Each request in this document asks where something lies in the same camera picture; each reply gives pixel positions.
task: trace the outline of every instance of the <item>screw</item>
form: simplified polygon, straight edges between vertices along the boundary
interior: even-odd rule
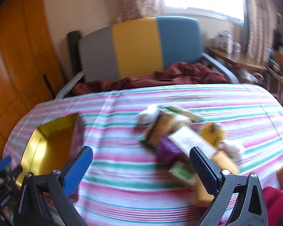
[[[230,175],[230,170],[228,170],[228,169],[224,169],[224,170],[222,170],[222,174],[223,175],[225,175],[225,176],[227,176],[227,175]]]
[[[252,176],[253,178],[257,178],[257,177],[258,177],[258,175],[255,174],[254,172],[251,173],[251,176]]]
[[[54,170],[52,171],[52,173],[53,173],[54,175],[58,175],[58,174],[61,173],[61,170],[57,168],[57,169],[54,169]]]
[[[31,172],[28,172],[25,174],[25,177],[31,177],[32,173]]]

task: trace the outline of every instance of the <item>crimson fabric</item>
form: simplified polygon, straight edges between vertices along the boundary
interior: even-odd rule
[[[268,226],[276,226],[283,216],[283,191],[266,187],[263,190],[263,197],[267,207]]]
[[[72,93],[83,95],[92,92],[108,92],[113,90],[132,89],[140,87],[168,86],[181,84],[211,84],[227,83],[223,74],[212,72],[201,63],[188,64],[178,62],[162,71],[143,77],[126,77],[118,81],[94,81],[77,83]]]

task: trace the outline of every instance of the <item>maroon blanket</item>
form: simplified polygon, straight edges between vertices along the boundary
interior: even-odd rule
[[[118,81],[94,81],[77,83],[72,93],[83,95],[92,92],[107,92],[140,87],[168,86],[180,84],[227,83],[223,74],[212,72],[201,63],[174,63],[162,71],[143,77],[126,77]]]

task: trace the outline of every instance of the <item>open box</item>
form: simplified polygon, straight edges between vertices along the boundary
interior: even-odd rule
[[[49,174],[74,158],[83,145],[84,127],[79,113],[36,127],[20,162],[23,172],[17,177],[17,185],[22,185],[29,171],[36,176]]]

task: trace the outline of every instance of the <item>striped tablecloth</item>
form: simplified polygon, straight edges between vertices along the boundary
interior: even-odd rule
[[[178,85],[82,95],[37,105],[12,131],[4,155],[13,165],[35,127],[79,112],[86,123],[84,145],[94,160],[79,186],[77,211],[88,225],[193,225],[201,216],[195,194],[176,183],[155,152],[140,144],[147,127],[137,127],[138,112],[154,103],[176,104],[219,122],[226,139],[246,148],[235,161],[241,175],[258,174],[262,187],[278,187],[283,165],[283,108],[254,85]],[[199,130],[202,124],[191,127]],[[233,196],[223,221],[235,203]]]

